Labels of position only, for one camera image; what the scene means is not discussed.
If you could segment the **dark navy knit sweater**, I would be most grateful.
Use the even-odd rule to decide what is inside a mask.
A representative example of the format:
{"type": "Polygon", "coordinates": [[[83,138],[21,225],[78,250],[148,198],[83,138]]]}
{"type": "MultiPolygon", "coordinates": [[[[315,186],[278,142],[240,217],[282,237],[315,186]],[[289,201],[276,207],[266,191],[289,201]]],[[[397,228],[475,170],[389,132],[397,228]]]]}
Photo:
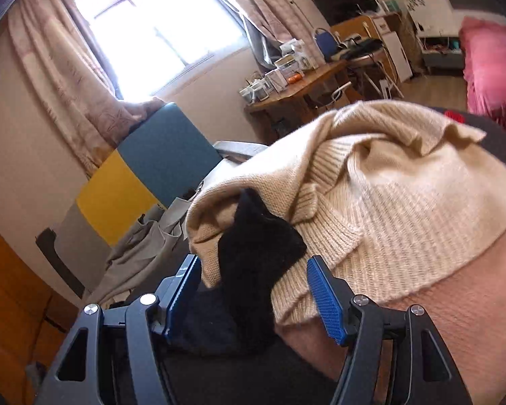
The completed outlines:
{"type": "Polygon", "coordinates": [[[306,253],[302,236],[252,188],[218,241],[221,282],[198,292],[172,345],[196,356],[253,356],[276,340],[271,290],[306,253]]]}

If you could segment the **round stool with clothes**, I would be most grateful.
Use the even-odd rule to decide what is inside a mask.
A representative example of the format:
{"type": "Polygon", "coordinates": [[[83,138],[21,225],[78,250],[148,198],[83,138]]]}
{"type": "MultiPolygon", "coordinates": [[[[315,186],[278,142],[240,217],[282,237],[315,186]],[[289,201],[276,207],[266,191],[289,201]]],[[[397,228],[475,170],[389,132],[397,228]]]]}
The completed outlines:
{"type": "Polygon", "coordinates": [[[377,38],[364,39],[343,51],[341,59],[347,63],[347,68],[355,75],[358,91],[366,96],[366,85],[373,89],[382,99],[390,100],[395,92],[400,99],[404,94],[396,81],[385,70],[383,58],[386,48],[377,38]]]}

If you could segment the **pink knit sweater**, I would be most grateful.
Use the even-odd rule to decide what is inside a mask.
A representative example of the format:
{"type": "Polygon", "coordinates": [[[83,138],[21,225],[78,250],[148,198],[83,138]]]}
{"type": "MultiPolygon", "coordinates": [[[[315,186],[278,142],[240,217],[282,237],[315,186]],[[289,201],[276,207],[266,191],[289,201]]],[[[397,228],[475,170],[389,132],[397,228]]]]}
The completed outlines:
{"type": "Polygon", "coordinates": [[[438,328],[475,404],[506,397],[506,233],[449,278],[391,303],[422,305],[438,328]]]}

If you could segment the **wooden wardrobe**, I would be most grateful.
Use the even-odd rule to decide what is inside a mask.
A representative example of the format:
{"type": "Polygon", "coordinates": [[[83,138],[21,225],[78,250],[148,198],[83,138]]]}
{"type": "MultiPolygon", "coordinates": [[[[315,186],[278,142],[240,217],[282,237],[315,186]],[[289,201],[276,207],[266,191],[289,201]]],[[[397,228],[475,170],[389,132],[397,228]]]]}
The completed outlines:
{"type": "Polygon", "coordinates": [[[7,403],[34,402],[25,368],[51,365],[77,313],[0,234],[0,393],[7,403]]]}

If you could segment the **grey hoodie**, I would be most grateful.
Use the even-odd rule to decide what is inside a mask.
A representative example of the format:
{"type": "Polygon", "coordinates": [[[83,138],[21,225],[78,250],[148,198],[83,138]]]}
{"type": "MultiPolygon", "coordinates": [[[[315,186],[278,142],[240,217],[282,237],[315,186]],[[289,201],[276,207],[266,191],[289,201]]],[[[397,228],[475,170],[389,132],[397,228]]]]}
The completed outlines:
{"type": "Polygon", "coordinates": [[[156,203],[141,214],[111,249],[104,275],[84,303],[107,308],[124,302],[157,266],[169,262],[173,250],[186,239],[185,216],[203,187],[200,183],[167,208],[156,203]]]}

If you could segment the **beige knit sweater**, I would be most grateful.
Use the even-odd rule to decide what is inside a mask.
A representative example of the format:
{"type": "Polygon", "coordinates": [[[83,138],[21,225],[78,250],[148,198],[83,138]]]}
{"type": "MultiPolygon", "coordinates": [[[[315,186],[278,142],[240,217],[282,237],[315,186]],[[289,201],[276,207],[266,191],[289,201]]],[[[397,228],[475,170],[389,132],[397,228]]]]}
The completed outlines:
{"type": "Polygon", "coordinates": [[[484,132],[415,103],[354,103],[323,114],[205,188],[186,218],[205,284],[239,192],[258,192],[309,255],[380,303],[441,281],[506,232],[506,165],[484,132]]]}

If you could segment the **left patterned curtain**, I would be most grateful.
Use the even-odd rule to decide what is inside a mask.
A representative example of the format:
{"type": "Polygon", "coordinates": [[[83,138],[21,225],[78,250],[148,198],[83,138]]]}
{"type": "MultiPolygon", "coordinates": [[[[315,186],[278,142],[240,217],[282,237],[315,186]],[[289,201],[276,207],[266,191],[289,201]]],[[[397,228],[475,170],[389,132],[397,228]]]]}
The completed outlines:
{"type": "Polygon", "coordinates": [[[8,30],[37,98],[89,177],[164,105],[118,99],[62,0],[17,0],[8,30]]]}

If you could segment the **patterned curtain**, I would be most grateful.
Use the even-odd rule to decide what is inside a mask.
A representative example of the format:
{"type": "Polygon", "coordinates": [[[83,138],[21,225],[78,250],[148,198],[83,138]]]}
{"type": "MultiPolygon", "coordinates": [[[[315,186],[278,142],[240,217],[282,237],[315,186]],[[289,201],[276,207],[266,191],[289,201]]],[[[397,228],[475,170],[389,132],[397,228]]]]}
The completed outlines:
{"type": "Polygon", "coordinates": [[[312,38],[313,26],[293,0],[231,0],[242,14],[269,39],[285,43],[295,38],[304,43],[312,66],[325,58],[312,38]]]}
{"type": "Polygon", "coordinates": [[[17,0],[8,30],[37,98],[89,177],[164,105],[118,99],[62,0],[17,0]]]}

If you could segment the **red garment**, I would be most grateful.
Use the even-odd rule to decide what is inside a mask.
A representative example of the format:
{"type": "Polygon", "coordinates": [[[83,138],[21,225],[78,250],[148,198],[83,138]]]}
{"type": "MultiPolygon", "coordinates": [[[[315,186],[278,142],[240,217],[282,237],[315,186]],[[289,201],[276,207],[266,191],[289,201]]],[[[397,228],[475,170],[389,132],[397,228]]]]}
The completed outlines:
{"type": "Polygon", "coordinates": [[[454,112],[451,110],[445,110],[443,115],[450,118],[452,121],[458,122],[460,124],[465,123],[465,117],[460,112],[454,112]]]}

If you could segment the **wooden desk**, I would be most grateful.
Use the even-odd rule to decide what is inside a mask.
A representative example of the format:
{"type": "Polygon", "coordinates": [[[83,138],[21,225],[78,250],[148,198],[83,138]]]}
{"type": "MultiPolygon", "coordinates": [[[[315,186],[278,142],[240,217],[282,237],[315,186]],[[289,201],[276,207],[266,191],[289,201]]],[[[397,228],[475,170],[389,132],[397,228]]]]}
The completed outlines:
{"type": "Polygon", "coordinates": [[[347,76],[347,62],[339,60],[325,64],[317,70],[310,71],[300,81],[289,85],[281,93],[276,93],[262,102],[247,105],[244,112],[252,117],[253,128],[261,143],[271,144],[280,139],[281,135],[275,130],[276,121],[271,111],[276,107],[290,107],[293,116],[298,120],[298,126],[307,125],[316,119],[314,108],[310,108],[305,101],[313,88],[320,86],[332,77],[345,79],[347,76]]]}

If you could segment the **white bedside cabinet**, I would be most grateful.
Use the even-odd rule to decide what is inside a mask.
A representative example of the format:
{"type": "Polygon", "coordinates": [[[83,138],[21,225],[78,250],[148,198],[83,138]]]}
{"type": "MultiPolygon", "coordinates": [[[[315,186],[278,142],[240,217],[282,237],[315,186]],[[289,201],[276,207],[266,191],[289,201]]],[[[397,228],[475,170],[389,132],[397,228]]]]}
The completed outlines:
{"type": "Polygon", "coordinates": [[[427,71],[462,71],[461,22],[455,17],[450,1],[406,0],[405,8],[414,26],[427,71]]]}

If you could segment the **black television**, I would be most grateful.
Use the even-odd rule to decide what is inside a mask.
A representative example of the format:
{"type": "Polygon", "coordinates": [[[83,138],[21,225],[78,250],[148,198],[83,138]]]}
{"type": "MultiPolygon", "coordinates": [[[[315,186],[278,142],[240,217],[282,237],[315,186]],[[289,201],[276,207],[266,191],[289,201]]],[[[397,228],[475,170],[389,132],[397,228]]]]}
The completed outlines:
{"type": "Polygon", "coordinates": [[[358,17],[367,8],[366,0],[312,0],[331,27],[358,17]]]}

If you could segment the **right patterned curtain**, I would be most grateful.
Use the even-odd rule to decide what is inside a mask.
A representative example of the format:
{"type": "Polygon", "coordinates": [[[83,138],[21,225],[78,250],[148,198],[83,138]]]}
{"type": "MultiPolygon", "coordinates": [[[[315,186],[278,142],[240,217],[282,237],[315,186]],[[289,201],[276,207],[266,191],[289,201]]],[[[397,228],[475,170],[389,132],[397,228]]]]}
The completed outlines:
{"type": "Polygon", "coordinates": [[[242,14],[269,39],[285,43],[295,38],[304,43],[312,66],[325,58],[312,38],[313,26],[293,0],[231,0],[242,14]]]}

